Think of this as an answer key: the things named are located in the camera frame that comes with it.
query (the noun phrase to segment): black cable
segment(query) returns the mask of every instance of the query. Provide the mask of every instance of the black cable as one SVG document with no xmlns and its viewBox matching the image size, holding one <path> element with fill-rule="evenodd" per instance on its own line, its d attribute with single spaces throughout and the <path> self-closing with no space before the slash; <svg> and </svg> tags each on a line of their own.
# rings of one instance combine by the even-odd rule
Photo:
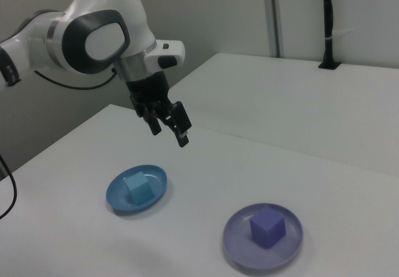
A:
<svg viewBox="0 0 399 277">
<path fill-rule="evenodd" d="M 3 219 L 14 207 L 15 202 L 17 201 L 17 184 L 15 182 L 14 176 L 12 175 L 9 167 L 7 166 L 6 162 L 4 161 L 3 157 L 0 154 L 0 162 L 2 163 L 3 167 L 6 169 L 8 176 L 12 182 L 12 188 L 14 189 L 14 198 L 12 199 L 10 207 L 0 216 L 0 220 Z"/>
<path fill-rule="evenodd" d="M 55 85 L 59 85 L 61 87 L 72 89 L 72 90 L 94 90 L 94 89 L 98 89 L 98 88 L 101 88 L 101 87 L 105 86 L 106 84 L 109 84 L 109 82 L 111 80 L 113 80 L 115 78 L 115 76 L 117 76 L 117 71 L 115 70 L 115 68 L 112 68 L 112 72 L 113 72 L 112 76 L 108 80 L 103 82 L 102 84 L 95 85 L 93 87 L 74 87 L 72 85 L 64 85 L 64 84 L 61 84 L 60 82 L 56 82 L 55 80 L 52 80 L 52 79 L 48 78 L 44 74 L 41 74 L 39 71 L 34 71 L 34 72 L 38 76 L 40 76 L 41 78 L 43 78 L 43 79 L 45 79 L 45 80 L 47 80 L 47 81 L 49 81 L 49 82 L 51 82 L 51 83 L 53 83 Z"/>
</svg>

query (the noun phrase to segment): cube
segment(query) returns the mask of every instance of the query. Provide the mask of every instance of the cube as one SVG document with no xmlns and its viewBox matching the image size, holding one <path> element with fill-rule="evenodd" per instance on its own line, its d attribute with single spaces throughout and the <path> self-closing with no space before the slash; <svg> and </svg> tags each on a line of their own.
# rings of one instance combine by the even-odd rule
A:
<svg viewBox="0 0 399 277">
<path fill-rule="evenodd" d="M 252 239 L 264 248 L 272 248 L 286 235 L 284 217 L 270 207 L 262 208 L 249 219 L 249 222 Z"/>
<path fill-rule="evenodd" d="M 150 182 L 143 172 L 138 172 L 123 180 L 129 189 L 134 204 L 139 205 L 154 197 Z"/>
</svg>

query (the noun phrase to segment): blue plate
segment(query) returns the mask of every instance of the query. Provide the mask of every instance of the blue plate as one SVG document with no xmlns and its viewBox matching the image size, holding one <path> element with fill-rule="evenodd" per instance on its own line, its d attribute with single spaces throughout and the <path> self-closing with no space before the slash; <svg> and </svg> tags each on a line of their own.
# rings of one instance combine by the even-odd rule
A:
<svg viewBox="0 0 399 277">
<path fill-rule="evenodd" d="M 143 172 L 150 183 L 154 197 L 139 205 L 134 204 L 128 188 L 123 181 L 138 172 Z M 165 171 L 153 165 L 142 165 L 133 167 L 119 174 L 107 188 L 107 202 L 118 211 L 139 211 L 150 207 L 157 202 L 166 191 L 167 177 Z"/>
<path fill-rule="evenodd" d="M 252 240 L 249 219 L 264 207 L 279 212 L 286 223 L 287 234 L 272 248 L 259 246 Z M 302 224 L 288 209 L 280 205 L 259 203 L 237 211 L 227 222 L 223 231 L 223 243 L 227 254 L 239 265 L 259 271 L 277 269 L 297 256 L 304 236 Z"/>
</svg>

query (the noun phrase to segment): wall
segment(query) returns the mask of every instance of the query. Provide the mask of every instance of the wall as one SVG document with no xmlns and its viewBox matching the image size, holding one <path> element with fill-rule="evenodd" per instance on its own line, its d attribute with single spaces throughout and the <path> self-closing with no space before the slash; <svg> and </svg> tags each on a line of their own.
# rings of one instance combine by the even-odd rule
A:
<svg viewBox="0 0 399 277">
<path fill-rule="evenodd" d="M 183 68 L 172 84 L 218 52 L 269 56 L 264 0 L 142 0 L 157 39 L 185 43 Z"/>
<path fill-rule="evenodd" d="M 71 1 L 0 0 L 0 39 L 34 11 L 64 10 Z M 156 38 L 179 39 L 186 45 L 184 66 L 166 73 L 171 85 L 218 52 L 269 55 L 264 0 L 142 1 Z M 110 71 L 90 77 L 61 71 L 46 74 L 63 83 L 88 86 L 104 81 Z M 0 153 L 14 171 L 108 104 L 131 107 L 122 81 L 80 92 L 30 75 L 0 92 Z"/>
<path fill-rule="evenodd" d="M 277 0 L 282 57 L 321 61 L 323 0 Z M 399 0 L 332 0 L 334 58 L 399 68 Z"/>
</svg>

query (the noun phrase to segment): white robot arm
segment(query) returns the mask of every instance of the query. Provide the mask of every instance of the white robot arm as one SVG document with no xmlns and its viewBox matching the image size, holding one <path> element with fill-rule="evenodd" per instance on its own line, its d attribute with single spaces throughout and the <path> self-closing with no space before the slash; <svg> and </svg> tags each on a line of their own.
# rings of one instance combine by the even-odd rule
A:
<svg viewBox="0 0 399 277">
<path fill-rule="evenodd" d="M 141 0 L 74 0 L 65 12 L 35 13 L 0 43 L 0 89 L 35 70 L 95 74 L 113 64 L 153 134 L 160 119 L 183 147 L 191 123 L 181 102 L 169 101 L 163 70 L 184 59 L 181 41 L 155 39 Z"/>
</svg>

